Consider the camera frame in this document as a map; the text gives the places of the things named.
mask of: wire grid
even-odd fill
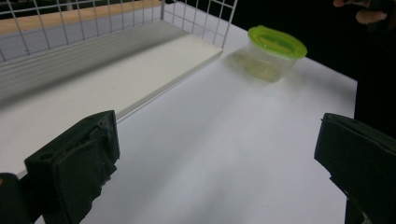
[[[29,7],[16,8],[15,4],[7,0],[7,10],[0,11],[0,18],[6,18],[0,20],[0,27],[3,27],[0,29],[0,62],[122,32],[158,20],[168,21],[223,47],[237,2],[118,0],[114,4],[114,0],[50,1],[52,5],[43,6],[37,0],[27,0],[27,3],[31,2]],[[34,21],[35,26],[26,22],[29,20]],[[11,28],[11,32],[7,32],[6,28]]]
[[[164,6],[162,19],[223,48],[236,4],[237,0],[173,0]]]

